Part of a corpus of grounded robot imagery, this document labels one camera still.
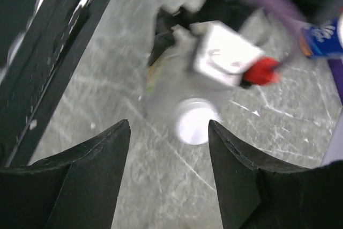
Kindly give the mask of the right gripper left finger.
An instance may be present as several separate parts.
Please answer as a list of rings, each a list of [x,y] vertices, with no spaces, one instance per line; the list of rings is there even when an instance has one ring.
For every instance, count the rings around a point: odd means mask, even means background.
[[[130,144],[121,120],[29,166],[1,169],[1,228],[110,228]]]

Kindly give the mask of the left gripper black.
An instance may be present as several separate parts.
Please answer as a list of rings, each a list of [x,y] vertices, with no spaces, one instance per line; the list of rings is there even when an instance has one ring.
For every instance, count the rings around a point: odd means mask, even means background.
[[[181,5],[173,13],[162,6],[155,16],[154,43],[147,64],[153,65],[163,52],[176,44],[173,35],[173,27],[176,25],[180,25],[192,35],[195,35],[192,24],[208,21],[220,21],[239,31],[256,10],[257,7],[249,0],[205,0],[199,10],[191,11]]]

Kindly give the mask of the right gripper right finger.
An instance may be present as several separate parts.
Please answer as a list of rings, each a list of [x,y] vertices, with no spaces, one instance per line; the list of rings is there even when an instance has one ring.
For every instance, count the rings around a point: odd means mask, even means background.
[[[342,161],[290,164],[214,120],[208,138],[224,228],[342,228]]]

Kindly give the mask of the clear bottle yellow label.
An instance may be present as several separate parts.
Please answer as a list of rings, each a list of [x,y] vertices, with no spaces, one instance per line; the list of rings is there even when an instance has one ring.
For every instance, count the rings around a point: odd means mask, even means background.
[[[190,68],[190,54],[164,54],[147,75],[146,111],[155,121],[173,123],[193,109],[210,111],[222,121],[220,109],[229,95],[224,87]]]

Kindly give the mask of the white bottle cap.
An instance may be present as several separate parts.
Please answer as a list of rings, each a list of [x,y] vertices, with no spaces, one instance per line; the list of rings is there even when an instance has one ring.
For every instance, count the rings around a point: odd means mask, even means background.
[[[207,144],[210,120],[221,121],[218,110],[211,102],[202,98],[186,99],[175,109],[175,135],[184,144]]]

